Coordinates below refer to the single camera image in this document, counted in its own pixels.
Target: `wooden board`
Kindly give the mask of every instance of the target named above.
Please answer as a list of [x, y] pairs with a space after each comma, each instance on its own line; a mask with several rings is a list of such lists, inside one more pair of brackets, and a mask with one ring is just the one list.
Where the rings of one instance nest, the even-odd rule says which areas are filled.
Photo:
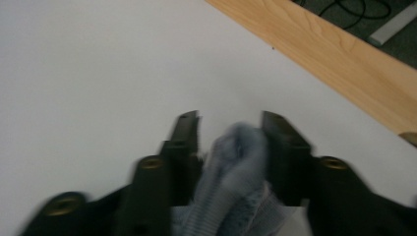
[[289, 0], [207, 0], [397, 134], [417, 132], [417, 71]]

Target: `brass screw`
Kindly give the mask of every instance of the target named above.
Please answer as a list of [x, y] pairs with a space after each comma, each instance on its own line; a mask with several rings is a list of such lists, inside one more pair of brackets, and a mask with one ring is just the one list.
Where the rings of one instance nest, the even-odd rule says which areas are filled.
[[338, 159], [326, 158], [326, 159], [322, 159], [321, 163], [325, 167], [331, 168], [331, 169], [346, 169], [347, 168], [346, 164]]
[[46, 207], [44, 214], [48, 216], [63, 215], [74, 211], [79, 206], [80, 200], [78, 198], [68, 197], [49, 204]]
[[147, 158], [141, 161], [141, 167], [144, 169], [155, 169], [161, 166], [162, 160], [158, 158]]

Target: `gray cloth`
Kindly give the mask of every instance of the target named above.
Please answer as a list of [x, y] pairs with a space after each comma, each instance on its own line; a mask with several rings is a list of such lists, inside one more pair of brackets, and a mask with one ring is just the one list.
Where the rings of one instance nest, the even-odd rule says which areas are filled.
[[293, 207], [266, 181], [263, 132], [236, 124], [212, 148], [194, 201], [172, 210], [174, 235], [274, 235]]

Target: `black cable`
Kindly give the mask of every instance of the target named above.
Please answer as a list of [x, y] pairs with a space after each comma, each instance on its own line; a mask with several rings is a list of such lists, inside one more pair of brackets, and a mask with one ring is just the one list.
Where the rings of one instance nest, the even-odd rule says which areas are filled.
[[[348, 13], [348, 14], [350, 14], [352, 16], [358, 17], [358, 19], [354, 23], [352, 23], [349, 26], [343, 27], [344, 30], [347, 30], [347, 29], [350, 29], [350, 28], [356, 26], [360, 21], [362, 21], [362, 19], [368, 19], [368, 20], [383, 19], [383, 18], [388, 17], [390, 15], [390, 13], [391, 13], [391, 7], [390, 7], [390, 5], [387, 2], [383, 1], [383, 0], [375, 0], [376, 2], [382, 4], [387, 9], [387, 11], [384, 14], [380, 15], [380, 16], [368, 16], [368, 15], [366, 15], [366, 5], [367, 4], [366, 4], [365, 0], [360, 0], [361, 1], [361, 4], [362, 4], [362, 11], [361, 11], [361, 13], [356, 13], [356, 12], [350, 10], [349, 8], [347, 8], [346, 6], [344, 6], [342, 4], [342, 1], [343, 0], [333, 0], [333, 2], [331, 2], [330, 4], [328, 4], [327, 6], [325, 6], [325, 8], [322, 9], [321, 12], [319, 12], [319, 17], [321, 17], [326, 11], [328, 11], [328, 9], [330, 9], [333, 6], [337, 5], [338, 7], [340, 7], [341, 9], [343, 9], [346, 13]], [[306, 3], [306, 0], [301, 0], [300, 6], [301, 6], [301, 4], [304, 5], [305, 3]]]
[[[319, 17], [321, 17], [328, 9], [330, 9], [332, 6], [335, 6], [335, 5], [338, 5], [338, 6], [343, 6], [341, 3], [340, 3], [340, 1], [341, 0], [334, 0], [334, 2], [332, 2], [332, 3], [330, 3], [327, 7], [325, 7], [320, 13], [319, 13]], [[354, 22], [354, 23], [352, 23], [352, 24], [350, 24], [349, 26], [347, 26], [347, 27], [343, 27], [343, 29], [344, 30], [347, 30], [347, 29], [349, 29], [349, 28], [352, 28], [352, 27], [354, 27], [354, 26], [356, 26], [360, 21], [362, 21], [362, 19], [364, 18], [364, 16], [365, 16], [365, 12], [366, 12], [366, 3], [365, 3], [365, 0], [360, 0], [361, 1], [361, 4], [362, 4], [362, 13], [358, 16], [358, 19]]]
[[[355, 13], [352, 10], [348, 9], [347, 7], [345, 7], [343, 4], [341, 4], [341, 1], [340, 0], [338, 0], [336, 2], [337, 2], [337, 5], [340, 8], [342, 8], [344, 11], [346, 11], [347, 13], [349, 13], [349, 14], [351, 14], [353, 16], [356, 16], [356, 17], [360, 17], [361, 16], [361, 14]], [[385, 18], [385, 17], [387, 17], [387, 16], [390, 15], [390, 13], [391, 13], [391, 7], [390, 7], [390, 5], [387, 2], [382, 1], [382, 0], [376, 0], [376, 2], [381, 3], [382, 5], [384, 5], [386, 7], [387, 11], [384, 14], [380, 15], [380, 16], [367, 16], [367, 15], [363, 15], [362, 16], [363, 19], [377, 20], [377, 19], [383, 19], [383, 18]]]

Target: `white table surface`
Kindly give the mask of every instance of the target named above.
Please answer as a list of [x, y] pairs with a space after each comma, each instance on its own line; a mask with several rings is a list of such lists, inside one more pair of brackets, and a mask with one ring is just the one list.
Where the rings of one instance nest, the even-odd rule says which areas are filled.
[[[65, 191], [100, 198], [198, 109], [202, 150], [261, 111], [402, 204], [417, 149], [204, 1], [0, 2], [0, 235]], [[308, 235], [301, 210], [280, 235]]]

